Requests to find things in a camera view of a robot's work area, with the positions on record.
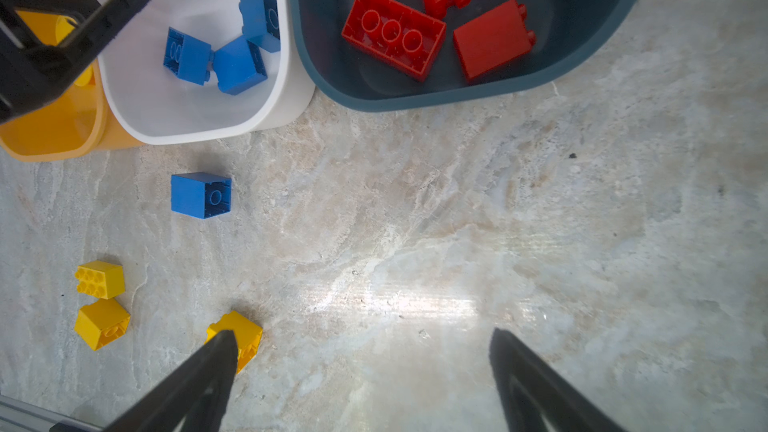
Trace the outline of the yellow lego brick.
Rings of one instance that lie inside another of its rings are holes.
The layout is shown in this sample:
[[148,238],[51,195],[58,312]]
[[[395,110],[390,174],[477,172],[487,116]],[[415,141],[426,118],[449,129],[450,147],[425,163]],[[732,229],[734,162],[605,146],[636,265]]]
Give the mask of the yellow lego brick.
[[131,315],[116,299],[99,299],[81,307],[74,331],[93,350],[122,337],[130,324]]
[[112,299],[125,292],[124,270],[121,265],[100,260],[82,264],[74,274],[79,293],[97,299]]
[[206,343],[219,332],[230,330],[234,332],[238,347],[236,373],[239,374],[246,365],[257,355],[261,342],[263,328],[252,322],[237,311],[223,315],[218,322],[208,326]]

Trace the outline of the dark blue small lego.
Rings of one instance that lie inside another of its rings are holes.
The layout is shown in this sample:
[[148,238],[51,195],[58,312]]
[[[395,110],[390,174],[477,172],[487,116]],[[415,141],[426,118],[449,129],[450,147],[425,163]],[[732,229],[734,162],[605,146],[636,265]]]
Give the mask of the dark blue small lego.
[[275,53],[281,50],[277,0],[239,0],[242,34],[252,44]]

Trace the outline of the dark teal plastic bin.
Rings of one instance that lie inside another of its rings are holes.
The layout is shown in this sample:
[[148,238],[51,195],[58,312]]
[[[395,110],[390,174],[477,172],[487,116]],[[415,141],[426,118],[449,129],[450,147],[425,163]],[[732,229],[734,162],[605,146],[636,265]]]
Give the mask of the dark teal plastic bin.
[[595,53],[636,0],[289,0],[320,90],[385,112],[517,92]]

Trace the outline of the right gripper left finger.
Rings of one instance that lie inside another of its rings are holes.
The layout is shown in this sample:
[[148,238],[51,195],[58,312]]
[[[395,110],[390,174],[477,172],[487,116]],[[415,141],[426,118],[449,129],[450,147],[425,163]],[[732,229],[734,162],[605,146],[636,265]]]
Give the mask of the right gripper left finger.
[[237,359],[234,332],[219,332],[106,429],[218,431],[226,413]]

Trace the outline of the white plastic bin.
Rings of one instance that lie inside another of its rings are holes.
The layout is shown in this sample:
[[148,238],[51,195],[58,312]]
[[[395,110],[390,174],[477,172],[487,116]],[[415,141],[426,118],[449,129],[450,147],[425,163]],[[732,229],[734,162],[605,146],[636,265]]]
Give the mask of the white plastic bin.
[[264,53],[267,79],[236,96],[177,79],[162,64],[174,28],[219,49],[242,32],[239,0],[151,0],[99,55],[109,106],[139,141],[171,145],[284,126],[308,107],[315,85],[293,38],[288,0],[277,0],[280,51]]

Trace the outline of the yellow plastic bin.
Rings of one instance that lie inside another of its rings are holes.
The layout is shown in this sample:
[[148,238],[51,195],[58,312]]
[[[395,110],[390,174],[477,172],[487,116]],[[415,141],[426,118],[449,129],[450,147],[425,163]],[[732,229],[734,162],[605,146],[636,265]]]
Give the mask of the yellow plastic bin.
[[1,126],[1,146],[23,162],[65,160],[141,144],[112,113],[97,61],[56,101]]

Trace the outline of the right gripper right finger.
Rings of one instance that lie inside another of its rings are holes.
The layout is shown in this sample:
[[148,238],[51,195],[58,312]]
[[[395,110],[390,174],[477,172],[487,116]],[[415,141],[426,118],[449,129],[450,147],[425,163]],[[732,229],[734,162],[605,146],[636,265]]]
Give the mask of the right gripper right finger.
[[493,331],[489,359],[510,431],[621,431],[512,332]]

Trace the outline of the blue lego brick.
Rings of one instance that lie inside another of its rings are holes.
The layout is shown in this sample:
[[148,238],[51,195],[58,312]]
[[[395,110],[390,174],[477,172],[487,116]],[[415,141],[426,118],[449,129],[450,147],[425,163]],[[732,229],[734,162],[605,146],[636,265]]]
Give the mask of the blue lego brick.
[[210,79],[214,52],[209,43],[168,29],[163,65],[178,79],[203,86]]
[[218,89],[228,95],[238,95],[268,78],[260,49],[244,36],[214,52],[213,70]]
[[198,219],[229,213],[232,180],[205,172],[174,174],[170,179],[173,212]]

